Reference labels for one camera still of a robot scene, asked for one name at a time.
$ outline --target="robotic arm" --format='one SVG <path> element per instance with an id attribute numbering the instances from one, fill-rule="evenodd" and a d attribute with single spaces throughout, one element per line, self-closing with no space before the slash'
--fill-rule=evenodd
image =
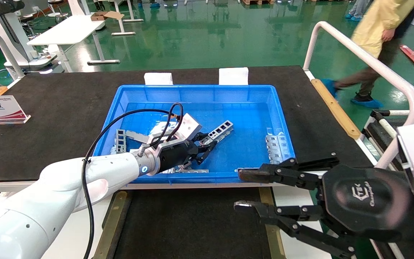
<path id="1" fill-rule="evenodd" d="M 197 146 L 207 134 L 189 114 L 167 141 L 151 135 L 148 143 L 129 153 L 92 157 L 86 167 L 87 188 L 92 204 L 113 194 L 142 175 L 154 175 L 166 169 L 196 160 L 199 164 L 214 148 Z M 154 139 L 158 145 L 150 147 Z M 40 178 L 0 203 L 0 259 L 39 259 L 55 240 L 71 213 L 87 207 L 82 190 L 83 158 L 56 162 L 41 172 Z"/>
<path id="2" fill-rule="evenodd" d="M 399 150 L 405 172 L 380 168 L 355 169 L 324 159 L 303 164 L 288 159 L 240 169 L 249 182 L 278 182 L 317 190 L 317 205 L 276 207 L 253 201 L 235 202 L 235 210 L 255 213 L 264 224 L 339 258 L 355 255 L 359 237 L 381 242 L 414 243 L 414 125 L 398 128 Z M 323 176 L 310 169 L 329 169 Z M 315 231 L 298 221 L 320 220 L 337 238 Z"/>

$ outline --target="brown pants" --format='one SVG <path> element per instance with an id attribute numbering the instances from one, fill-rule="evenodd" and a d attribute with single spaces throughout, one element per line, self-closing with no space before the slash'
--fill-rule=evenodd
<path id="1" fill-rule="evenodd" d="M 397 50 L 399 49 L 400 39 L 392 39 L 390 41 L 383 42 L 383 47 L 379 53 L 378 60 L 383 62 L 386 66 L 391 66 Z M 380 75 L 371 67 L 366 67 L 359 72 L 345 77 L 335 82 L 336 88 L 350 87 L 355 84 L 361 83 L 360 95 L 369 95 L 374 87 L 376 79 L 380 78 Z"/>

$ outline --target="yellow shirt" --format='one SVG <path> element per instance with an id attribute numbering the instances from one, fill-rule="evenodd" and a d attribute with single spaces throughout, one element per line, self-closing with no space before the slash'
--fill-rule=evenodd
<path id="1" fill-rule="evenodd" d="M 383 31 L 397 28 L 414 8 L 414 0 L 374 0 L 352 34 L 352 41 L 378 58 Z"/>

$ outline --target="hand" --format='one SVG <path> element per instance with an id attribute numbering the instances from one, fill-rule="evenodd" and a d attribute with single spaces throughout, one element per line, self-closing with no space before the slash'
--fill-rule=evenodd
<path id="1" fill-rule="evenodd" d="M 390 41 L 394 37 L 394 33 L 396 32 L 395 28 L 392 29 L 385 29 L 383 31 L 383 35 L 381 36 L 381 39 L 383 41 Z"/>

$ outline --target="cardboard box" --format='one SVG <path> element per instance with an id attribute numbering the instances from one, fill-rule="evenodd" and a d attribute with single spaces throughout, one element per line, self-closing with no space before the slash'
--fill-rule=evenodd
<path id="1" fill-rule="evenodd" d="M 92 21 L 103 21 L 103 20 L 106 20 L 107 18 L 121 20 L 123 17 L 124 15 L 122 13 L 114 12 L 111 10 L 109 12 L 95 12 L 91 16 L 91 20 Z"/>

